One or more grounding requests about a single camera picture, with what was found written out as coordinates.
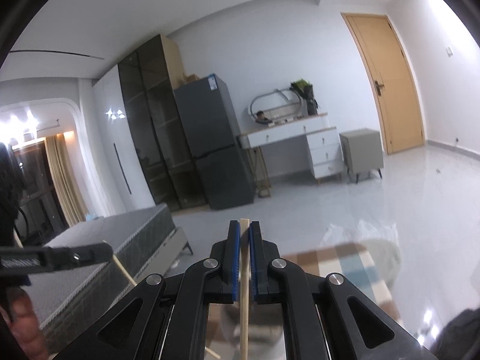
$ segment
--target glass door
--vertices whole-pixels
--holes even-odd
[[[147,103],[162,156],[181,208],[206,204],[202,185],[179,118],[161,37],[138,49]]]
[[[138,59],[138,53],[133,52],[118,64],[131,137],[155,204],[165,202],[171,211],[178,210],[180,204],[177,193],[154,133],[154,121],[145,93],[146,85],[152,85],[158,77],[146,74],[144,80]]]

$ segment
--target wooden door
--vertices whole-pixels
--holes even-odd
[[[424,144],[410,67],[387,16],[344,14],[362,56],[388,154]]]

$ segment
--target drawer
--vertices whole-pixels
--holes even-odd
[[[313,165],[323,164],[325,162],[342,160],[342,148],[340,143],[328,145],[318,149],[310,150],[311,163]]]
[[[341,160],[335,160],[320,165],[315,165],[311,170],[316,179],[322,177],[337,175],[343,171],[343,162]]]
[[[317,149],[318,147],[324,147],[338,143],[338,132],[337,129],[333,130],[316,132],[313,134],[307,135],[308,147],[311,149]]]
[[[287,123],[282,126],[266,128],[248,135],[250,147],[257,147],[288,138],[298,137],[303,134],[303,125],[300,123]]]
[[[322,114],[322,116],[310,117],[308,119],[299,121],[298,124],[301,124],[302,134],[308,134],[310,132],[316,132],[318,130],[323,130],[324,128],[330,127],[327,114]]]

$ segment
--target door handle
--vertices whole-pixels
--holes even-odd
[[[385,85],[379,84],[377,80],[375,80],[374,83],[375,83],[375,89],[377,90],[377,95],[381,96],[382,95],[381,89],[385,88]]]

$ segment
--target wooden stick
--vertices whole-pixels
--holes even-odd
[[[240,360],[248,360],[248,301],[250,294],[249,219],[240,220]]]
[[[18,237],[17,231],[14,229],[13,230],[13,239],[15,240],[15,243],[19,248],[23,248],[22,242],[20,238]]]
[[[122,263],[120,262],[120,260],[117,258],[115,254],[112,255],[112,260],[116,264],[116,266],[121,270],[121,272],[127,278],[127,280],[131,283],[131,285],[135,287],[137,285],[137,282],[134,280],[134,278],[130,276],[128,271],[125,269],[125,267],[122,265]]]
[[[222,358],[218,353],[213,352],[210,348],[205,347],[205,352],[210,353],[216,359]]]

